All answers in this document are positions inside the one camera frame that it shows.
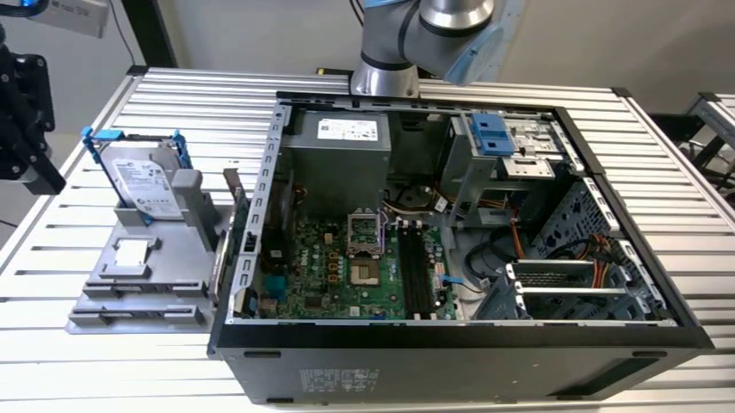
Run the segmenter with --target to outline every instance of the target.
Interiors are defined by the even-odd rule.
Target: ram slot
[[[422,231],[415,227],[399,230],[399,259],[407,317],[429,319],[434,311],[431,284]]]

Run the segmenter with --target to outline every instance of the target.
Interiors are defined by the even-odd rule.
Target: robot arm
[[[457,85],[474,82],[503,37],[493,10],[493,0],[367,0],[351,93],[418,97],[417,66]]]
[[[0,15],[31,17],[48,0],[0,5]],[[66,181],[51,162],[46,133],[55,128],[46,59],[16,54],[0,25],[0,179],[22,182],[32,194],[59,194]]]

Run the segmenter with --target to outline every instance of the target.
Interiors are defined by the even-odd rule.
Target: aluminum extrusion table
[[[151,69],[128,75],[95,128],[182,129],[204,189],[232,201],[220,171],[252,186],[278,90],[347,93],[347,77]],[[717,351],[601,403],[303,406],[305,410],[725,412],[735,410],[735,217],[638,103],[611,89],[422,83],[422,96],[567,108]],[[227,365],[206,357],[207,335],[70,336],[63,327],[116,222],[115,193],[74,151],[68,187],[44,196],[0,252],[3,412],[244,411]],[[270,409],[251,406],[254,409]]]

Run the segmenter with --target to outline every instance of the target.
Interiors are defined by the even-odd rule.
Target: white wall
[[[186,67],[355,66],[361,30],[347,0],[160,1]],[[682,111],[701,90],[735,92],[735,1],[526,2],[502,82],[625,86],[657,111]]]
[[[625,86],[681,112],[699,91],[735,92],[734,38],[733,1],[530,0],[501,81]]]
[[[362,29],[347,0],[160,0],[182,67],[313,74],[354,69]]]
[[[143,64],[126,11],[120,1],[115,2],[123,33],[136,61]],[[3,25],[11,51],[40,54],[48,61],[56,132],[78,133],[95,120],[131,66],[112,12],[103,39],[52,28],[28,19],[3,18]]]

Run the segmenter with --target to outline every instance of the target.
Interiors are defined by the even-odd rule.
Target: chip
[[[381,285],[381,266],[378,260],[358,259],[350,261],[350,283],[354,286],[365,287]]]
[[[307,297],[305,299],[305,306],[307,308],[322,308],[322,297]]]

